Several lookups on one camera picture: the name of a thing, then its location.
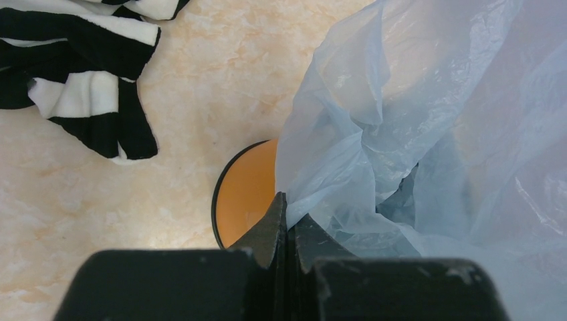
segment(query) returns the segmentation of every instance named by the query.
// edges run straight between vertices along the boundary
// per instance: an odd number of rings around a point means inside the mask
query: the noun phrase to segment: marble surface
[[[0,110],[0,319],[51,319],[101,249],[216,247],[222,168],[278,136],[315,47],[370,2],[192,0],[160,22],[139,86],[160,153],[135,165],[98,156],[37,108]]]

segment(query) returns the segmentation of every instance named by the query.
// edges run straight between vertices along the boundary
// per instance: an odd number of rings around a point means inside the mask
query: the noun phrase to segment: black stripe
[[[22,69],[0,72],[0,109],[22,109],[33,106],[27,96],[29,76]]]
[[[146,45],[74,15],[12,8],[0,9],[0,37],[35,41],[64,38],[86,61],[131,80],[138,79],[157,45],[157,40]]]
[[[49,118],[69,134],[78,138],[85,146],[106,158],[118,156],[118,114],[91,116],[87,118]]]
[[[118,83],[118,141],[128,159],[155,156],[158,146],[138,97],[136,83]]]
[[[173,17],[171,17],[171,20],[177,17],[177,13],[179,13],[179,11],[181,11],[181,9],[183,9],[183,7],[187,3],[189,3],[189,0],[179,0],[179,2],[177,3],[177,8],[175,9],[175,13],[173,14]]]
[[[142,21],[142,16],[139,13],[135,13],[126,7],[119,7],[112,15],[119,18],[129,18]]]
[[[34,47],[4,47],[0,49],[0,68],[39,64],[69,51],[71,47],[66,41]]]
[[[102,0],[105,5],[123,5],[129,0]]]

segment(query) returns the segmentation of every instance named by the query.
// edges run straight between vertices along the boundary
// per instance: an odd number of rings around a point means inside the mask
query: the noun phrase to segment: fabric
[[[189,0],[0,0],[0,109],[36,105],[117,163],[158,147],[136,81]]]

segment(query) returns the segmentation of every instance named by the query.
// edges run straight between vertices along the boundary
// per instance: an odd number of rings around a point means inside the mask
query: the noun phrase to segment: plastic bag
[[[565,17],[563,0],[401,0],[337,23],[279,140],[288,227],[309,213],[360,256],[472,259],[514,320],[563,320]]]

